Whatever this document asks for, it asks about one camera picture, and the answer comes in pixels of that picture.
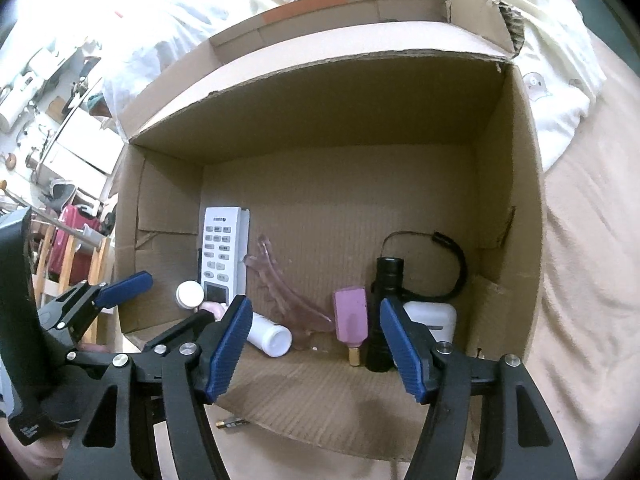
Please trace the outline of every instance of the metal screw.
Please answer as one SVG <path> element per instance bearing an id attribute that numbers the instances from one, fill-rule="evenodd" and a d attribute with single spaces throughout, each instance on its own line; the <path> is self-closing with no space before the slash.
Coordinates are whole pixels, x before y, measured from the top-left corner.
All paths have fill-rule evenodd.
<path id="1" fill-rule="evenodd" d="M 504 356 L 504 362 L 507 363 L 509 366 L 513 366 L 514 368 L 517 368 L 518 366 L 520 366 L 522 361 L 520 361 L 520 358 L 517 355 L 507 354 Z"/>
<path id="2" fill-rule="evenodd" d="M 116 368 L 122 368 L 128 362 L 129 362 L 129 356 L 127 356 L 126 354 L 118 354 L 116 355 L 116 357 L 113 358 L 113 361 L 111 361 L 111 364 L 113 364 L 113 366 L 115 366 Z"/>
<path id="3" fill-rule="evenodd" d="M 196 353 L 198 345 L 196 343 L 184 343 L 180 346 L 180 353 L 182 355 L 192 355 Z"/>
<path id="4" fill-rule="evenodd" d="M 447 341 L 438 341 L 436 350 L 444 355 L 449 355 L 453 352 L 453 345 Z"/>

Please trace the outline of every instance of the blue gripper pad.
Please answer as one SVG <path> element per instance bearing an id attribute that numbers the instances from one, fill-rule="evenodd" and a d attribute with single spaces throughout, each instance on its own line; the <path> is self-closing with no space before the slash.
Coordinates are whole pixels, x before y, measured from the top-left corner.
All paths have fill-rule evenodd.
<path id="1" fill-rule="evenodd" d="M 412 394 L 417 402 L 424 402 L 427 388 L 422 382 L 422 360 L 389 300 L 380 303 L 380 326 L 400 372 L 404 389 L 408 394 Z"/>
<path id="2" fill-rule="evenodd" d="M 205 389 L 209 402 L 215 402 L 229 388 L 253 320 L 251 301 L 244 298 L 211 357 L 209 383 Z"/>
<path id="3" fill-rule="evenodd" d="M 102 288 L 95 298 L 95 305 L 101 308 L 111 308 L 112 306 L 123 304 L 132 300 L 139 294 L 148 291 L 154 284 L 151 274 L 142 270 L 121 280 Z"/>

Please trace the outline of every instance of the cardboard box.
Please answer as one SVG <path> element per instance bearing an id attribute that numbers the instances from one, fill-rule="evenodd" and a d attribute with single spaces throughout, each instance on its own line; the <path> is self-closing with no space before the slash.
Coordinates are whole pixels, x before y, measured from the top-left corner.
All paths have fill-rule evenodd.
<path id="1" fill-rule="evenodd" d="M 395 230 L 451 236 L 472 279 L 455 342 L 526 354 L 540 286 L 543 192 L 529 101 L 510 63 L 517 13 L 493 0 L 299 0 L 210 38 L 125 110 L 130 137 L 116 270 L 153 289 L 120 309 L 141 346 L 181 320 L 207 206 L 251 210 L 287 282 L 331 309 L 373 279 Z M 455 258 L 396 238 L 405 286 L 445 292 Z M 248 296 L 268 312 L 258 279 Z M 276 433 L 348 454 L 409 460 L 427 407 L 396 371 L 350 367 L 335 339 L 271 359 L 246 345 L 219 405 Z"/>

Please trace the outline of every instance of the brown box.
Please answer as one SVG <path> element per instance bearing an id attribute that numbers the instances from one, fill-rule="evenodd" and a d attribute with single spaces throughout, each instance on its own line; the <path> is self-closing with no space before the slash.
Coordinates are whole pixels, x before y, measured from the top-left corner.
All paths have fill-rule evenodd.
<path id="1" fill-rule="evenodd" d="M 186 313 L 207 206 L 251 211 L 288 283 L 322 306 L 367 285 L 382 240 L 441 231 L 472 279 L 454 300 L 456 343 L 524 355 L 540 286 L 543 192 L 517 13 L 493 0 L 300 0 L 239 23 L 167 69 L 125 110 L 130 137 L 116 272 L 153 289 L 120 309 L 141 346 Z M 406 286 L 446 291 L 455 260 L 402 240 Z M 248 297 L 268 311 L 257 277 Z M 219 405 L 276 433 L 348 454 L 408 460 L 426 414 L 396 371 L 350 367 L 344 347 L 272 359 L 246 345 Z"/>

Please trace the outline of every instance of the remote control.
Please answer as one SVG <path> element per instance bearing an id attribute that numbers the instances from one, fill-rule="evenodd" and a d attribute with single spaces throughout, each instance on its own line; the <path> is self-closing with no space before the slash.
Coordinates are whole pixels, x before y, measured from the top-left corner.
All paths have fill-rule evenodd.
<path id="1" fill-rule="evenodd" d="M 207 207 L 202 240 L 200 284 L 205 301 L 231 304 L 246 290 L 246 256 L 249 243 L 249 210 L 239 207 Z"/>

